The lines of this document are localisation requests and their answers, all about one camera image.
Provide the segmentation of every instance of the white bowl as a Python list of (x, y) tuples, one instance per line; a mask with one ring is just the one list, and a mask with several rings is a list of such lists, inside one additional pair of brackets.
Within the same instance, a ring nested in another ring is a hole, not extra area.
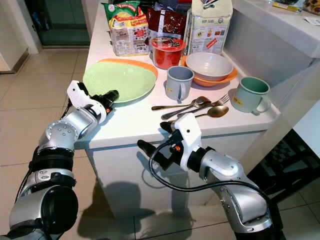
[(227, 59), (210, 52), (192, 53), (185, 63), (196, 76), (208, 81), (221, 81), (233, 70), (233, 66)]

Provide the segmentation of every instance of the orange bowl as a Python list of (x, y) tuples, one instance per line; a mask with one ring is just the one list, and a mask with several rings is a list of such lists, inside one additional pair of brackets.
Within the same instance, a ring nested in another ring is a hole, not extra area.
[[(187, 59), (188, 56), (183, 56), (181, 58), (181, 62), (180, 62), (180, 65), (182, 66), (185, 66), (186, 67), (186, 59)], [(233, 68), (232, 72), (223, 80), (220, 80), (220, 81), (210, 81), (210, 80), (205, 80), (199, 76), (194, 76), (193, 78), (193, 81), (200, 85), (200, 86), (203, 86), (203, 87), (212, 87), (212, 86), (215, 86), (215, 85), (218, 85), (218, 84), (225, 84), (225, 83), (228, 83), (230, 82), (232, 79), (235, 79), (236, 76), (238, 75), (238, 72), (235, 68)]]

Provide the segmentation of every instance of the silver spoon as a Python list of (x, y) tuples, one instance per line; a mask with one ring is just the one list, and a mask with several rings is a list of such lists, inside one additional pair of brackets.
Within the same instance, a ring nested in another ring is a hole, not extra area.
[(184, 108), (179, 109), (177, 111), (173, 111), (173, 112), (169, 112), (169, 113), (163, 114), (161, 116), (161, 119), (162, 120), (168, 120), (169, 118), (173, 117), (174, 115), (179, 114), (179, 113), (181, 113), (181, 112), (183, 112), (183, 111), (185, 111), (187, 109), (190, 109), (190, 108), (194, 107), (195, 105), (199, 106), (201, 104), (207, 104), (208, 101), (210, 102), (210, 100), (208, 98), (206, 98), (205, 96), (200, 96), (197, 99), (193, 100), (191, 102), (191, 104), (189, 106), (187, 106), (187, 107), (184, 107)]
[[(187, 104), (187, 105), (170, 105), (170, 106), (153, 106), (151, 107), (151, 110), (155, 111), (155, 110), (161, 110), (161, 109), (170, 109), (170, 108), (178, 108), (178, 107), (188, 107), (192, 104), (195, 104), (195, 101), (210, 101), (208, 98), (206, 98), (205, 96), (200, 96), (198, 97), (197, 99), (194, 99), (190, 104)], [(201, 106), (199, 106), (198, 103), (196, 103), (194, 105), (194, 107), (197, 107), (197, 108), (201, 108)]]
[(211, 118), (220, 118), (225, 115), (229, 111), (229, 107), (227, 106), (214, 106), (208, 110), (207, 113), (200, 114), (195, 116), (196, 118), (202, 116), (209, 116)]

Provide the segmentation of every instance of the yellow label on mug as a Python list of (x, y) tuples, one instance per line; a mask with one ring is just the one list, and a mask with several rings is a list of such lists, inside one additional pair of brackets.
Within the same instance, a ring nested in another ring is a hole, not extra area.
[(241, 105), (241, 106), (244, 104), (243, 101), (239, 100), (239, 99), (236, 98), (235, 96), (233, 97), (233, 100), (234, 100), (237, 104), (239, 104), (239, 105)]

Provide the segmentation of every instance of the orange plate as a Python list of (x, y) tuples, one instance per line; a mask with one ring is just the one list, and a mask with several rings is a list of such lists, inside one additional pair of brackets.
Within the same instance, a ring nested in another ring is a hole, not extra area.
[[(181, 62), (180, 62), (181, 66), (187, 67), (187, 65), (186, 65), (187, 57), (188, 56), (183, 56), (181, 58)], [(198, 77), (198, 76), (194, 76), (193, 81), (196, 84), (203, 86), (203, 87), (212, 87), (212, 86), (215, 86), (218, 84), (225, 84), (227, 82), (230, 82), (232, 79), (235, 79), (237, 77), (237, 75), (238, 75), (237, 70), (235, 68), (233, 68), (232, 72), (225, 79), (223, 79), (221, 81), (208, 81), (208, 80), (205, 80), (205, 79)]]
[(158, 78), (158, 70), (151, 64), (145, 63), (143, 61), (121, 59), (121, 58), (105, 58), (100, 60), (98, 63), (101, 63), (101, 62), (112, 62), (112, 63), (119, 63), (119, 64), (135, 65), (135, 66), (150, 70), (151, 72), (154, 73), (155, 78), (156, 79)]

